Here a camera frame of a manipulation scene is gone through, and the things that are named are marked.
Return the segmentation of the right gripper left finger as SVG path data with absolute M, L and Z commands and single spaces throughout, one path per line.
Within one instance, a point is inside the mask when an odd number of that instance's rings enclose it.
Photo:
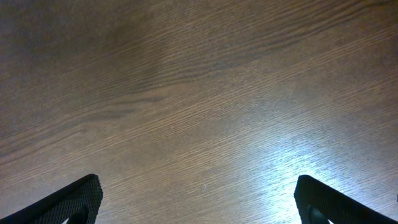
M 8 224 L 95 224 L 103 199 L 99 177 L 88 174 L 28 207 L 1 219 Z

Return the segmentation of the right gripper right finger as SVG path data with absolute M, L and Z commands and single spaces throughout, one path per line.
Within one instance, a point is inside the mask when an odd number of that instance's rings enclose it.
M 397 224 L 309 175 L 298 177 L 294 199 L 303 224 Z

